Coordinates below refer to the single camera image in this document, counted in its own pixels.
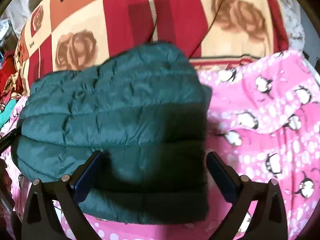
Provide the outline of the teal quilted puffer jacket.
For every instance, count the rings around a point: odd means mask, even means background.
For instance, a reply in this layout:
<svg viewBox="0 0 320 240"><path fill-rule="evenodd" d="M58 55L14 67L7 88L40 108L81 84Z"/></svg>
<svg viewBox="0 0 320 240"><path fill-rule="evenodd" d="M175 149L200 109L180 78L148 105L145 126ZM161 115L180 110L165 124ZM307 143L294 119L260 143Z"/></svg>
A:
<svg viewBox="0 0 320 240"><path fill-rule="evenodd" d="M164 42L53 72L31 88L12 159L29 180L50 182L100 151L84 213L135 224L203 220L210 97L184 53Z"/></svg>

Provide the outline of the red clothes pile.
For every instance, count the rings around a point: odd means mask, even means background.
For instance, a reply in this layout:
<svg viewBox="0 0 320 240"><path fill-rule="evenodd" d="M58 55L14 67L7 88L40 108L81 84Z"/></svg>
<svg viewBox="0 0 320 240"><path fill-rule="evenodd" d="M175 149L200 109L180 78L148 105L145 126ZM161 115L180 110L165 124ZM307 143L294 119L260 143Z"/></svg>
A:
<svg viewBox="0 0 320 240"><path fill-rule="evenodd" d="M6 51L1 69L1 104L7 105L11 99L23 95L22 79L15 67L13 51Z"/></svg>

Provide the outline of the pink penguin bed quilt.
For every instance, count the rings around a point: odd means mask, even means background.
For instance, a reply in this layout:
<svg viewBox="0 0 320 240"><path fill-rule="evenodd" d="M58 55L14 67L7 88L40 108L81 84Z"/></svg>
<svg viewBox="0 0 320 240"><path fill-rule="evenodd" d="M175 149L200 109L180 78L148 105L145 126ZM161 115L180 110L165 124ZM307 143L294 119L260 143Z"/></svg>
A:
<svg viewBox="0 0 320 240"><path fill-rule="evenodd" d="M197 67L212 90L207 150L241 174L279 180L289 239L319 202L319 86L304 56L287 50L225 70Z"/></svg>

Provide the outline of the green garment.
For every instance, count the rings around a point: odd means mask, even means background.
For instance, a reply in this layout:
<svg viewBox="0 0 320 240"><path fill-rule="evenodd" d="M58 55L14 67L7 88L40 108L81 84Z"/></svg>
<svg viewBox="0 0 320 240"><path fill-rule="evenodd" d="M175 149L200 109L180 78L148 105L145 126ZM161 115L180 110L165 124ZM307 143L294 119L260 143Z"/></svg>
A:
<svg viewBox="0 0 320 240"><path fill-rule="evenodd" d="M0 128L10 119L12 110L14 109L17 103L16 99L11 99L8 104L5 106L4 110L0 114Z"/></svg>

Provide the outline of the rose patterned folded blanket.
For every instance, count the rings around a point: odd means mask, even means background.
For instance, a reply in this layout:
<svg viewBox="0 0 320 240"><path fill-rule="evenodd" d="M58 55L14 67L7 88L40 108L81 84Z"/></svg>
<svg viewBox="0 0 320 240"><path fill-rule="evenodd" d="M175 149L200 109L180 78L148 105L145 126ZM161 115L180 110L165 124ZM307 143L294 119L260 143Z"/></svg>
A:
<svg viewBox="0 0 320 240"><path fill-rule="evenodd" d="M137 45L166 41L198 69L287 50L279 0L43 0L15 51L18 84L83 70Z"/></svg>

